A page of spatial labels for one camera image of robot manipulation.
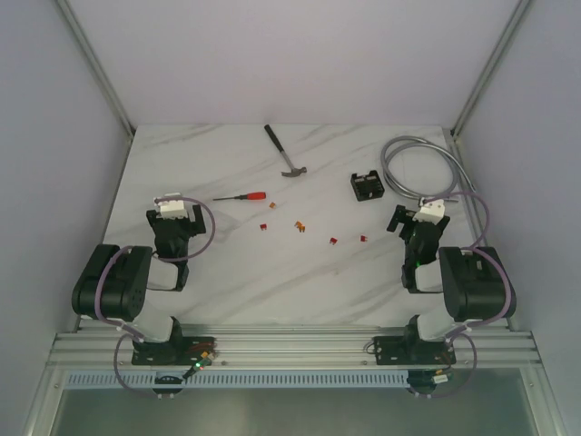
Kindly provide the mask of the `black fuse box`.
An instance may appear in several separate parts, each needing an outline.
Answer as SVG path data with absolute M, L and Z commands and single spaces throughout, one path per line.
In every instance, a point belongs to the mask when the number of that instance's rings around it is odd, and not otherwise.
M 350 184 L 358 202 L 379 199 L 385 193 L 379 173 L 371 170 L 365 174 L 353 173 Z

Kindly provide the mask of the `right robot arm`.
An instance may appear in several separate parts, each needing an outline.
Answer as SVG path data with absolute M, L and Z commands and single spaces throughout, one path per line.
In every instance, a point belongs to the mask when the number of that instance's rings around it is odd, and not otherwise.
M 436 306 L 413 316 L 396 336 L 374 339 L 384 364 L 426 365 L 455 357 L 452 342 L 462 333 L 510 317 L 517 297 L 492 247 L 441 247 L 449 217 L 444 203 L 425 203 L 417 211 L 398 205 L 387 231 L 404 243 L 403 287 L 411 294 L 442 297 Z

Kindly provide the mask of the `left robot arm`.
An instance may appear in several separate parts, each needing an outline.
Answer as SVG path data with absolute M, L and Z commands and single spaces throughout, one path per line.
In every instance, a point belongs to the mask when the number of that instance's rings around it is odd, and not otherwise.
M 72 308 L 125 332 L 137 364 L 174 365 L 186 351 L 177 319 L 146 301 L 146 293 L 180 292 L 189 278 L 189 242 L 206 233 L 199 205 L 163 202 L 145 214 L 154 247 L 99 244 L 72 293 Z

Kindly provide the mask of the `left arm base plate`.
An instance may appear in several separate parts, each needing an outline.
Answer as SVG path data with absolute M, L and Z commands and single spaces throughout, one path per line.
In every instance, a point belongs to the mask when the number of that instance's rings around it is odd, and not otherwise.
M 179 341 L 144 342 L 133 346 L 132 365 L 135 366 L 191 366 L 215 348 L 211 336 L 185 336 Z

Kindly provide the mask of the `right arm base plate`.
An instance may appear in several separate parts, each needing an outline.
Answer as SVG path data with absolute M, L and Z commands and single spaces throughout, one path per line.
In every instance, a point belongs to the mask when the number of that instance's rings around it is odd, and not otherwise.
M 426 342 L 403 336 L 376 336 L 372 340 L 377 365 L 436 366 L 457 362 L 454 350 L 444 342 Z

